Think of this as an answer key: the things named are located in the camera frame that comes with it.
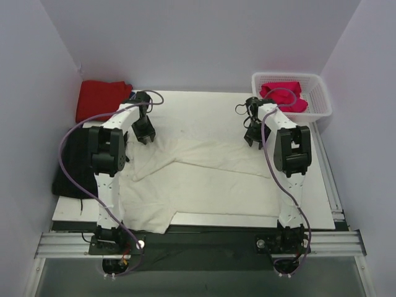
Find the cream white t shirt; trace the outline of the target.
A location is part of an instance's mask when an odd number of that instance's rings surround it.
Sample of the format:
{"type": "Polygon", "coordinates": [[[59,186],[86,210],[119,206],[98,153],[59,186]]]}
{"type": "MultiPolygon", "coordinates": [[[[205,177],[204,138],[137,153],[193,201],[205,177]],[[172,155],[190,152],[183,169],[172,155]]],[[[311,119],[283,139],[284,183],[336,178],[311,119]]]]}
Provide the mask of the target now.
{"type": "Polygon", "coordinates": [[[124,224],[164,233],[176,213],[277,217],[264,153],[246,144],[157,137],[127,140],[119,198],[124,224]]]}

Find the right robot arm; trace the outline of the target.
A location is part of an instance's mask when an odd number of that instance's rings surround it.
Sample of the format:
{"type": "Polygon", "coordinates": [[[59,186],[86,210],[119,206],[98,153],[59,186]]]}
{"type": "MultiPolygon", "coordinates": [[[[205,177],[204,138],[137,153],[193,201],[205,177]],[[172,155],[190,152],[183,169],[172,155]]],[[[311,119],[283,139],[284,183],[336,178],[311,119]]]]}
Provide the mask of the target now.
{"type": "Polygon", "coordinates": [[[302,244],[304,224],[308,224],[301,209],[303,183],[312,163],[311,131],[290,120],[271,99],[250,97],[245,101],[246,126],[244,140],[248,146],[258,143],[264,150],[270,175],[280,190],[278,224],[281,233],[274,237],[280,252],[289,252],[302,244]]]}

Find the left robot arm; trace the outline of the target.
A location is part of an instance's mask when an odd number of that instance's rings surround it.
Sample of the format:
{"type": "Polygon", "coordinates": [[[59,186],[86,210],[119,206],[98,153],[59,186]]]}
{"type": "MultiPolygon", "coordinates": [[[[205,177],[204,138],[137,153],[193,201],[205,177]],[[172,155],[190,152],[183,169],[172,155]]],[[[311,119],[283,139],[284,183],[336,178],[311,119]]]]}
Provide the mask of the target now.
{"type": "Polygon", "coordinates": [[[124,210],[119,199],[119,178],[127,163],[126,137],[132,129],[141,144],[156,136],[147,113],[152,98],[138,91],[120,104],[117,112],[101,126],[88,130],[88,161],[97,183],[99,215],[94,234],[112,255],[124,250],[130,236],[122,227],[124,210]]]}

